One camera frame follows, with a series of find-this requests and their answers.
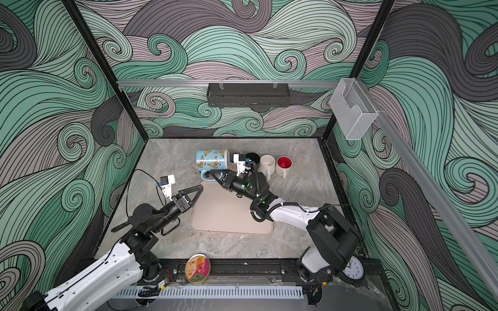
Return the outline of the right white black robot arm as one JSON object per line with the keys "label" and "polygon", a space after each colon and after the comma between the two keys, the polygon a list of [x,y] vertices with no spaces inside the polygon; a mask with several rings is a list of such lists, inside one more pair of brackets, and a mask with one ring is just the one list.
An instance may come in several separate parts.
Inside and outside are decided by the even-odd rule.
{"label": "right white black robot arm", "polygon": [[303,253],[299,265],[308,273],[324,268],[342,272],[360,245],[359,232],[332,204],[306,207],[286,201],[270,191],[261,172],[241,177],[231,170],[213,170],[210,176],[223,189],[251,200],[249,211],[255,221],[282,222],[307,232],[313,246]]}

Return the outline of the black mug white base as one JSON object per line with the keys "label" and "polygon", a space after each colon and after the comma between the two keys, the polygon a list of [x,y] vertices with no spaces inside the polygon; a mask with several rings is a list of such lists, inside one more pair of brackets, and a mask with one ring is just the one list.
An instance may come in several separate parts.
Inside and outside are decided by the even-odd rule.
{"label": "black mug white base", "polygon": [[247,153],[247,154],[245,154],[245,156],[246,156],[247,163],[249,163],[251,161],[253,161],[256,164],[260,163],[260,159],[261,159],[260,156],[254,152]]}

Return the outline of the blue glazed upside-down mug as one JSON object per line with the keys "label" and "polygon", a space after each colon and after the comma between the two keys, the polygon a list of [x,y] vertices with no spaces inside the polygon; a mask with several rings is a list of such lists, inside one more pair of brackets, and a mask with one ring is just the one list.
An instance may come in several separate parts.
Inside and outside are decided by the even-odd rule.
{"label": "blue glazed upside-down mug", "polygon": [[204,181],[213,181],[209,171],[229,169],[230,153],[228,149],[199,150],[196,154],[196,167]]}

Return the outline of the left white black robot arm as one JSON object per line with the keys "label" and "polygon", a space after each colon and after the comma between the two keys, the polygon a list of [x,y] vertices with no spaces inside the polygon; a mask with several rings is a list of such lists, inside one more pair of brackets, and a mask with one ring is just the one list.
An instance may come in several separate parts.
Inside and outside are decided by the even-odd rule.
{"label": "left white black robot arm", "polygon": [[131,284],[159,277],[160,261],[151,251],[157,233],[192,208],[204,188],[182,189],[161,209],[148,203],[137,206],[128,220],[112,230],[131,229],[112,249],[63,284],[42,294],[36,291],[22,303],[22,310],[96,310]]}

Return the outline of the cream mug red inside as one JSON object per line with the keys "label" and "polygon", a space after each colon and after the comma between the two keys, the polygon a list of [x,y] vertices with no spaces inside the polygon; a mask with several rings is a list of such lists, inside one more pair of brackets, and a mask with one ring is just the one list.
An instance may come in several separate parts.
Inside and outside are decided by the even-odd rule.
{"label": "cream mug red inside", "polygon": [[276,174],[283,179],[286,179],[290,174],[290,169],[293,167],[293,161],[287,156],[281,156],[276,160]]}

